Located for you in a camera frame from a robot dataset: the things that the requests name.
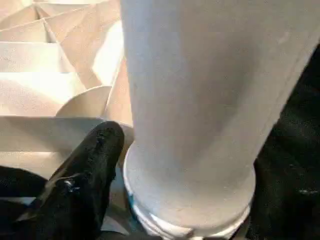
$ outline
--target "white cylindrical tube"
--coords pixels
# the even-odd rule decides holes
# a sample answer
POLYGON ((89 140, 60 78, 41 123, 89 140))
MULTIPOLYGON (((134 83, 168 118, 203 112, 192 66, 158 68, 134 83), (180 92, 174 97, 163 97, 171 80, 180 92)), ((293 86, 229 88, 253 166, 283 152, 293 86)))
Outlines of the white cylindrical tube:
POLYGON ((121 3, 129 192, 156 224, 230 236, 248 214, 254 160, 318 41, 317 1, 121 3))

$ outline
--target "black fabric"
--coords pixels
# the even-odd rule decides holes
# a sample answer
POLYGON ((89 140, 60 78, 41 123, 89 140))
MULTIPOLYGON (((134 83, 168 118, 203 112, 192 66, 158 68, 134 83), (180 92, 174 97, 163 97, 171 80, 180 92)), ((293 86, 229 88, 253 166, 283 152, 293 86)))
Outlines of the black fabric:
POLYGON ((95 239, 123 144, 124 133, 115 122, 92 130, 18 219, 22 227, 12 239, 95 239))
POLYGON ((309 63, 304 69, 300 82, 320 91, 320 45, 313 52, 309 63))
POLYGON ((47 180, 26 170, 0 166, 0 197, 36 197, 47 180))
POLYGON ((313 208, 320 203, 314 176, 272 137, 254 166, 257 184, 249 237, 254 240, 307 239, 304 238, 308 233, 306 227, 315 224, 313 208))
POLYGON ((1 235, 12 234, 14 222, 25 210, 27 206, 17 202, 0 200, 0 239, 1 235))

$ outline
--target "white cylinder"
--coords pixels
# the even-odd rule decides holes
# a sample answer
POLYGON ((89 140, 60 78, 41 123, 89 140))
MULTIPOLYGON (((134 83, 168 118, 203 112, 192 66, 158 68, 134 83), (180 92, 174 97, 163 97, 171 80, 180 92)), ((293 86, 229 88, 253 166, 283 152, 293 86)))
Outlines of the white cylinder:
POLYGON ((253 162, 319 39, 317 4, 122 0, 135 134, 124 174, 147 215, 200 236, 237 229, 253 162))

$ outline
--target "gloved hand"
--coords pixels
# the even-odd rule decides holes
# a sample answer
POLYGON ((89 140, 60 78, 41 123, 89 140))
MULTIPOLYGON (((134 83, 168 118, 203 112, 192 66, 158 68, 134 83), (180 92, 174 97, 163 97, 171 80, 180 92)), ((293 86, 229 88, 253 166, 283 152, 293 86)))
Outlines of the gloved hand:
POLYGON ((6 197, 37 197, 28 207, 2 202, 6 209, 16 211, 5 224, 5 220, 0 222, 5 226, 0 228, 0 240, 161 240, 143 232, 126 236, 100 231, 123 144, 121 127, 104 122, 87 135, 47 182, 24 170, 3 168, 6 174, 0 177, 0 190, 6 189, 6 197), (24 176, 23 180, 8 185, 17 174, 24 176))

